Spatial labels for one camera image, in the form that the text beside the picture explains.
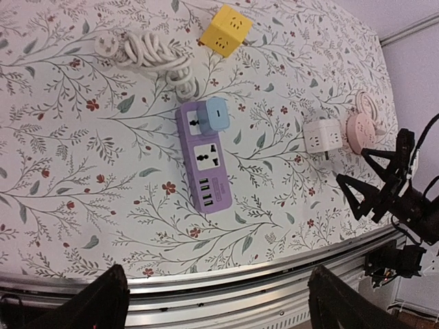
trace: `metal frame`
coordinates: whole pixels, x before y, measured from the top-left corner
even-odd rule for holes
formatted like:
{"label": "metal frame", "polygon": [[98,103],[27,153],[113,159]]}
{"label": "metal frame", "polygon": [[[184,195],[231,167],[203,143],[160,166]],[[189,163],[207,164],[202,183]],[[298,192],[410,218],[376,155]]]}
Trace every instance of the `metal frame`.
{"label": "metal frame", "polygon": [[[388,226],[316,251],[268,263],[128,281],[129,328],[262,328],[307,307],[307,281],[323,264],[352,284],[364,271],[364,256],[388,241],[404,244]],[[55,308],[91,280],[60,280],[0,273],[0,294],[14,292],[28,306]]]}

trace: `white power adapter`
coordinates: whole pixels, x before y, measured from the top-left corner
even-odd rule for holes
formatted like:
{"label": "white power adapter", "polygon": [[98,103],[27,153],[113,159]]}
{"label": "white power adapter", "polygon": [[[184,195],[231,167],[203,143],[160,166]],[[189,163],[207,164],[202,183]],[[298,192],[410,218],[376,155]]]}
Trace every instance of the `white power adapter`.
{"label": "white power adapter", "polygon": [[325,152],[328,160],[328,151],[343,147],[342,132],[337,119],[313,121],[303,125],[303,135],[307,152]]}

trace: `black object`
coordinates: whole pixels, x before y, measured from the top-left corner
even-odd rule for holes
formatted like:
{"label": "black object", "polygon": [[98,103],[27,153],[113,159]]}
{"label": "black object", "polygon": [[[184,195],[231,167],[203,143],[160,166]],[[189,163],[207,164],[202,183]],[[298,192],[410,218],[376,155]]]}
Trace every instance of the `black object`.
{"label": "black object", "polygon": [[130,291],[121,265],[113,265],[83,291],[23,329],[124,329]]}
{"label": "black object", "polygon": [[411,329],[319,265],[308,281],[313,329]]}
{"label": "black object", "polygon": [[396,240],[390,241],[366,255],[366,275],[373,276],[380,269],[390,268],[403,278],[420,276],[420,261],[426,252],[426,249],[417,245],[405,245],[403,249],[397,249]]}
{"label": "black object", "polygon": [[[414,133],[401,129],[396,138],[396,151],[362,150],[361,154],[366,162],[385,182],[381,190],[347,175],[337,175],[337,182],[356,220],[373,211],[372,220],[378,223],[389,211],[422,240],[429,245],[434,245],[439,241],[439,197],[431,202],[421,192],[414,189],[410,181],[407,181],[414,149]],[[383,168],[372,156],[385,158],[390,162],[386,168]],[[409,186],[400,196],[407,182]],[[349,186],[364,196],[361,203],[353,195]]]}

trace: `table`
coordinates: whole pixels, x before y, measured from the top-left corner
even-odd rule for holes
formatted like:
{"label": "table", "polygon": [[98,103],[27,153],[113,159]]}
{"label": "table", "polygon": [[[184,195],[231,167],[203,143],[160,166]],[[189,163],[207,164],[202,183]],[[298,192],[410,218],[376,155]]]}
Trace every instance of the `table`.
{"label": "table", "polygon": [[[227,3],[254,25],[221,58],[198,41]],[[223,97],[221,133],[234,195],[228,210],[194,210],[163,77],[113,67],[93,40],[148,29],[193,58],[197,99]],[[335,182],[379,179],[347,146],[305,152],[302,125],[355,111],[368,91],[397,132],[377,35],[323,0],[57,0],[0,3],[0,271],[94,278],[251,265],[346,241],[357,222]]]}

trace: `red flower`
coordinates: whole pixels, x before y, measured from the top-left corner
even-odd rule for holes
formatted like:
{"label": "red flower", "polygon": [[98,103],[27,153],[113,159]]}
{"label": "red flower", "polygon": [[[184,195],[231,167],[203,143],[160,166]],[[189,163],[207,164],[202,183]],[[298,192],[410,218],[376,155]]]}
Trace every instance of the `red flower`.
{"label": "red flower", "polygon": [[75,69],[77,66],[81,65],[81,61],[78,60],[77,58],[74,58],[74,59],[69,63],[69,65]]}
{"label": "red flower", "polygon": [[176,192],[176,185],[172,184],[171,182],[168,182],[162,185],[162,188],[166,191],[166,194],[171,194]]}
{"label": "red flower", "polygon": [[189,233],[193,238],[198,238],[198,235],[201,234],[201,230],[199,228],[193,228],[192,230],[189,231]]}
{"label": "red flower", "polygon": [[41,175],[42,175],[44,178],[48,178],[48,177],[49,177],[49,174],[50,174],[50,171],[48,171],[47,169],[43,169],[43,170],[41,171]]}
{"label": "red flower", "polygon": [[96,99],[88,100],[86,108],[88,108],[91,112],[94,110],[99,110],[99,104],[96,103]]}
{"label": "red flower", "polygon": [[67,202],[67,209],[72,210],[73,208],[75,208],[75,202],[73,201]]}
{"label": "red flower", "polygon": [[154,271],[152,269],[145,269],[145,271],[142,272],[144,276],[150,277],[154,275]]}
{"label": "red flower", "polygon": [[97,175],[96,176],[96,180],[97,180],[97,182],[99,183],[99,184],[101,184],[101,183],[103,183],[103,182],[105,182],[105,177],[104,177],[104,175]]}
{"label": "red flower", "polygon": [[211,85],[216,87],[218,84],[220,84],[216,79],[211,80]]}

